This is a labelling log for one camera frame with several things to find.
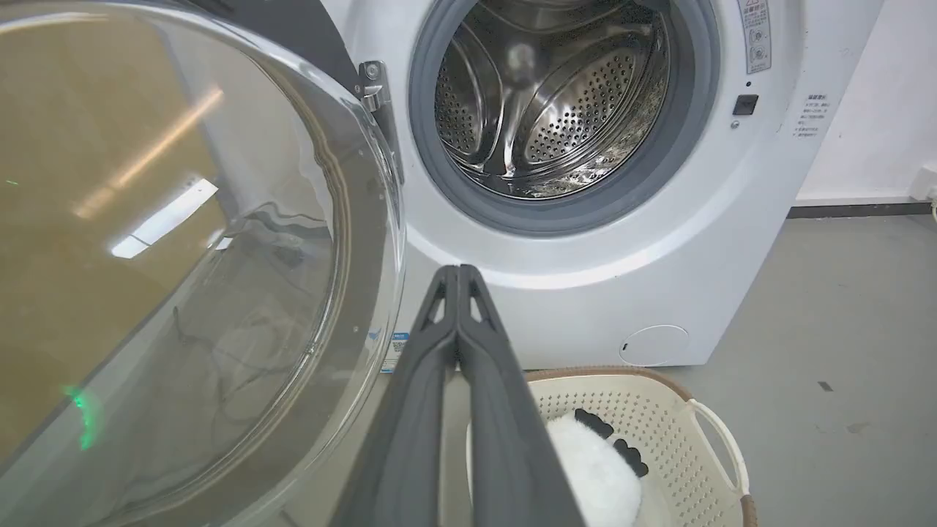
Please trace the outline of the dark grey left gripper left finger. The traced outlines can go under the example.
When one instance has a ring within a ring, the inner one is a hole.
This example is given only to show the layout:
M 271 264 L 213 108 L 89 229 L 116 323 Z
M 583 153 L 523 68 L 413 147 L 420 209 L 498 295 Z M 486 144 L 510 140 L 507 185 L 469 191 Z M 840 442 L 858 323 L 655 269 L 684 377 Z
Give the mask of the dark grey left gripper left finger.
M 332 526 L 438 525 L 443 394 L 458 360 L 457 293 L 458 268 L 439 268 L 366 431 Z

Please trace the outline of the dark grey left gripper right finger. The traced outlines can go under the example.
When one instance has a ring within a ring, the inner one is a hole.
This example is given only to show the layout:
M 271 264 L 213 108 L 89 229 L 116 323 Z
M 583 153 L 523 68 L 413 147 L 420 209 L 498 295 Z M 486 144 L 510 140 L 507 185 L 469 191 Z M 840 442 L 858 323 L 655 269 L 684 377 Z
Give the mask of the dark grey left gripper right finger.
M 468 264 L 458 268 L 458 349 L 471 387 L 475 525 L 583 525 L 494 300 Z

